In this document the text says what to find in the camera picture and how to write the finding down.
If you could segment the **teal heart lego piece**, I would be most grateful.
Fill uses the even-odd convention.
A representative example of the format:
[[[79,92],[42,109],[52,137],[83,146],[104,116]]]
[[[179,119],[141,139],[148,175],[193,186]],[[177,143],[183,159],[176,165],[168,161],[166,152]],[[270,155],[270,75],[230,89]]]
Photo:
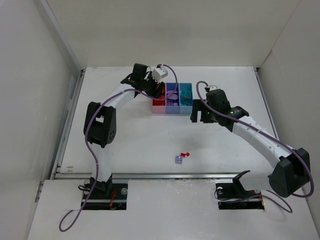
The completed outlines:
[[[182,90],[180,92],[180,104],[182,106],[190,106],[192,104],[193,95],[189,90]]]

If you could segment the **purple square lego brick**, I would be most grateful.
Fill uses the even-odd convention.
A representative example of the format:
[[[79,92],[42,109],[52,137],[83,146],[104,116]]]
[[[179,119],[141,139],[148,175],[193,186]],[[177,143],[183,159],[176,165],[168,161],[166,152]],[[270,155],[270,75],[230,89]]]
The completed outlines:
[[[175,108],[175,107],[179,107],[180,105],[179,105],[179,101],[169,99],[166,101],[166,106],[170,108],[171,107]]]

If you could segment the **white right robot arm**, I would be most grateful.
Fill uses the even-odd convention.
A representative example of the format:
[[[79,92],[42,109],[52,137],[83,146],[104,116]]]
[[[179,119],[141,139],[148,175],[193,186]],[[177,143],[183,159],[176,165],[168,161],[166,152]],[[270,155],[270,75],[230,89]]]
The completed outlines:
[[[271,136],[241,106],[232,107],[222,89],[208,90],[205,100],[193,100],[190,120],[218,123],[245,140],[269,162],[271,172],[254,173],[248,169],[235,176],[232,181],[240,189],[274,191],[287,198],[311,181],[309,153]]]

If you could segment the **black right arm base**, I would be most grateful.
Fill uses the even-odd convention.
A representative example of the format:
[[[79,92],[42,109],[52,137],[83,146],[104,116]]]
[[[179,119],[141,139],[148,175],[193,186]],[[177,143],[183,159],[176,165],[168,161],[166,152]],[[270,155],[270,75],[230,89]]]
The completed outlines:
[[[259,193],[245,190],[240,183],[240,178],[249,173],[243,171],[230,179],[218,179],[215,181],[214,197],[218,201],[219,210],[264,210],[261,196],[254,197]]]

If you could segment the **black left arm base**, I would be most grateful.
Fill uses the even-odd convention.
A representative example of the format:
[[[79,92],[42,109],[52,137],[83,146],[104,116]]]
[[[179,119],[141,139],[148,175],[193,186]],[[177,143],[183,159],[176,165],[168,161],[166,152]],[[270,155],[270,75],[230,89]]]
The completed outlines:
[[[102,192],[94,189],[83,210],[122,211],[127,209],[128,184],[113,183],[111,190]]]

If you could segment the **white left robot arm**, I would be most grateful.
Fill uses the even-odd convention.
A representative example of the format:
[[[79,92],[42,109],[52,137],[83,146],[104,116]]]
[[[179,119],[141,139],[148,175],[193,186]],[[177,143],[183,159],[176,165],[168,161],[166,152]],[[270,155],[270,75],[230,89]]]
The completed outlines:
[[[163,64],[148,71],[148,66],[136,63],[132,73],[125,77],[118,88],[102,102],[90,102],[87,106],[83,133],[85,144],[95,161],[90,178],[91,188],[109,194],[112,188],[112,171],[107,159],[107,145],[117,133],[117,112],[137,95],[164,102],[165,83],[168,71]]]

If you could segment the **three-compartment colour sorting tray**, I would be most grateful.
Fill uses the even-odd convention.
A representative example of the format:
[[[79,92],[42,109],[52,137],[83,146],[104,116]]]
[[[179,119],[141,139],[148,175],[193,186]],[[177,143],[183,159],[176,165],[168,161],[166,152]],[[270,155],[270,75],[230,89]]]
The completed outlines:
[[[153,100],[151,112],[153,114],[190,115],[193,109],[192,83],[167,82],[162,91],[161,100]]]

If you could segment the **red lego in pink bin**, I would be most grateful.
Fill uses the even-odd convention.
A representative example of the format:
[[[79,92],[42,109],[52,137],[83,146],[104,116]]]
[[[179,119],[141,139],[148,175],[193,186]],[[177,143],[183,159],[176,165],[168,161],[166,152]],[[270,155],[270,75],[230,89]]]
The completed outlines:
[[[166,105],[166,95],[162,94],[159,98],[152,101],[153,106],[165,106]]]

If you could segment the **lilac square lego plate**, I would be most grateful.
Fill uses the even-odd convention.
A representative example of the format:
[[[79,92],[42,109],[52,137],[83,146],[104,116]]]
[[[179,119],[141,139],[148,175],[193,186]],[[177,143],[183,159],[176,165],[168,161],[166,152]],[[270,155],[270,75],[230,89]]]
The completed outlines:
[[[175,163],[176,164],[182,164],[183,163],[183,157],[182,156],[176,156],[175,157]]]

